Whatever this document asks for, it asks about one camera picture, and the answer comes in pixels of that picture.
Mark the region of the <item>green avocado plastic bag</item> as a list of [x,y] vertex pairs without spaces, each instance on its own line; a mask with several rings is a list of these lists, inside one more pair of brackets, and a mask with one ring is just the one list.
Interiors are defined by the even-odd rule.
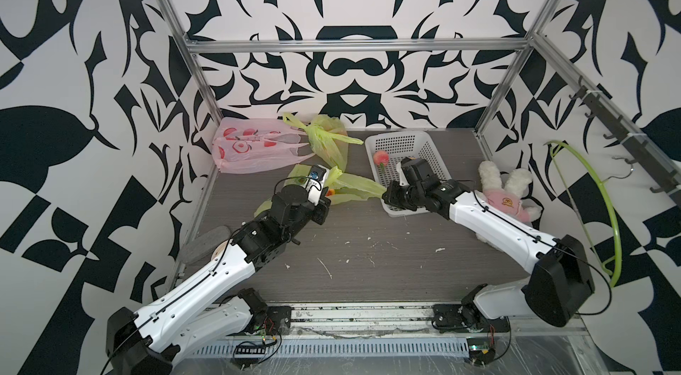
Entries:
[[[309,174],[312,166],[305,164],[297,164],[289,173],[289,180],[285,181],[286,185],[303,185],[302,177]],[[326,197],[330,199],[332,205],[342,204],[350,201],[367,201],[368,199],[380,199],[386,192],[386,187],[376,183],[375,181],[345,173],[337,167],[331,168],[330,177],[326,181],[326,186],[329,191]],[[260,215],[265,210],[271,208],[271,200],[264,201],[255,210],[254,216]]]

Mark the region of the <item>white plastic basket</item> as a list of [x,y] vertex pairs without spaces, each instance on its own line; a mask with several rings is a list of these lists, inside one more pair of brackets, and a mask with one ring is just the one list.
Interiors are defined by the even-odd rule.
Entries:
[[452,177],[427,132],[407,130],[373,135],[365,140],[365,148],[370,162],[373,162],[373,156],[378,151],[385,151],[388,154],[389,162],[384,168],[377,165],[372,167],[375,182],[386,188],[392,181],[400,179],[397,164],[404,158],[426,160],[434,174],[441,180]]

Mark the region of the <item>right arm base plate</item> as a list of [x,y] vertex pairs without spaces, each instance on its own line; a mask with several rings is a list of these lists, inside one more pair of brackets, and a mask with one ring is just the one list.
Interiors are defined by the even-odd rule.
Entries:
[[439,332],[496,334],[510,332],[507,318],[487,319],[473,304],[436,304],[431,325]]

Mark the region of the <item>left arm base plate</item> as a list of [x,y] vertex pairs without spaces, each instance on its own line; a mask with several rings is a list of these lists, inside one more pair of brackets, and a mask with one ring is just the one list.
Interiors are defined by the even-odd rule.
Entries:
[[245,335],[287,334],[290,330],[293,308],[273,306],[259,310],[252,316],[246,328],[239,332]]

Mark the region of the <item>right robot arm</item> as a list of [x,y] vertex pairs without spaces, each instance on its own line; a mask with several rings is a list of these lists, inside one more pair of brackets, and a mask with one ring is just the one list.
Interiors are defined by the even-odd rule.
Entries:
[[461,301],[457,329],[478,330],[495,319],[521,316],[564,327],[593,295],[592,267],[576,238],[558,239],[531,228],[459,181],[439,179],[422,158],[402,159],[397,172],[399,179],[382,196],[386,204],[424,209],[462,225],[528,273],[520,281],[477,286]]

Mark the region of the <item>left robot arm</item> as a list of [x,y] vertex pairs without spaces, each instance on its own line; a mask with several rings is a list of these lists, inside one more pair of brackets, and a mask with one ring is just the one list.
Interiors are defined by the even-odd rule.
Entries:
[[324,224],[331,201],[323,182],[286,185],[271,208],[243,224],[209,263],[160,299],[121,308],[107,322],[104,369],[113,374],[169,374],[193,352],[231,334],[264,331],[268,307],[252,288],[209,309],[229,290],[282,254],[309,222]]

